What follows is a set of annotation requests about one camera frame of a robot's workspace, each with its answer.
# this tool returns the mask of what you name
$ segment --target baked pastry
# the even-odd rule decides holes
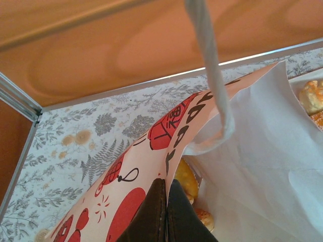
[[[177,167],[175,179],[179,181],[186,194],[191,195],[194,199],[197,198],[197,180],[195,179],[195,175],[192,172],[191,168],[183,158],[181,159]]]
[[[194,211],[197,217],[199,218],[199,220],[201,220],[204,226],[208,229],[208,231],[212,232],[214,230],[213,216],[210,213],[200,208],[195,208]]]
[[[323,130],[323,111],[311,115],[311,119],[321,130]]]
[[[299,101],[308,115],[323,110],[323,80],[309,81],[299,92]]]
[[[189,194],[187,194],[187,193],[185,193],[185,195],[187,196],[187,199],[189,200],[190,204],[191,204],[191,205],[193,205],[193,203],[194,203],[194,198],[193,198],[193,196],[192,196],[192,195],[189,195]]]

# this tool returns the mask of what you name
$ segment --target paper bag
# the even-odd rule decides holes
[[[323,132],[292,92],[285,63],[227,90],[235,134],[188,157],[203,178],[197,206],[214,215],[213,234],[219,241],[322,241]],[[45,241],[116,241],[152,182],[165,179],[168,194],[185,147],[220,128],[212,93],[193,94],[128,147]]]
[[[293,90],[302,79],[307,75],[292,81]],[[234,135],[193,160],[204,177],[199,203],[216,218],[214,235],[219,241],[323,241],[323,132],[293,93],[285,63],[242,78],[228,92]],[[195,141],[219,128],[216,115]]]

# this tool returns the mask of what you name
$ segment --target black lettering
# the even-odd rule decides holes
[[[197,105],[199,105],[201,102],[207,101],[207,100],[209,100],[211,98],[213,98],[212,92],[208,92],[201,98],[201,100],[199,100],[197,102]]]
[[[171,153],[167,153],[167,156],[166,156],[166,175],[168,175],[168,168],[169,168],[169,161],[173,158],[174,154],[175,154],[175,150],[174,149]]]
[[[189,122],[191,122],[196,116],[197,114],[202,110],[202,108],[204,108],[205,104],[200,104],[197,105],[195,107],[192,107],[187,113],[188,113],[188,117],[186,119],[186,124],[188,124]]]
[[[184,137],[184,134],[186,133],[186,131],[188,130],[188,125],[187,126],[184,126],[182,127],[178,134],[177,134],[177,140],[175,141],[175,144],[174,144],[174,148],[176,148],[176,146],[181,142],[182,138]]]

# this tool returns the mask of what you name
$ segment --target red printed pattern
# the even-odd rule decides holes
[[[99,184],[99,186],[97,187],[97,189],[95,191],[95,194],[94,194],[95,197],[100,195],[100,193],[101,193],[104,186],[110,184],[116,178],[118,178],[118,175],[119,175],[120,170],[121,170],[123,158],[124,158],[127,151],[128,151],[128,149],[121,156],[119,156],[119,158],[116,159],[116,161],[109,168],[109,170],[107,171],[103,181]]]
[[[169,146],[172,136],[182,120],[185,111],[197,95],[197,93],[194,93],[189,96],[151,127],[148,138],[152,150],[165,149]]]
[[[136,215],[145,197],[146,193],[142,188],[135,188],[127,194],[113,217],[105,242],[115,242],[119,238]]]
[[[68,242],[80,242],[81,241],[81,230],[84,229],[86,224],[89,221],[89,210],[85,208],[77,220],[75,231],[72,233]],[[71,215],[68,220],[66,220],[59,232],[56,234],[56,237],[53,242],[65,242],[67,235],[71,229],[73,222],[73,215]]]

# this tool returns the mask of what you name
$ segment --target twisted paper handle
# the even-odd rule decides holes
[[[201,155],[229,139],[235,130],[235,124],[219,68],[216,40],[205,0],[185,0],[185,7],[195,28],[197,42],[205,63],[208,85],[216,101],[222,123],[222,129],[218,134],[199,144],[192,142],[184,150],[184,155]]]

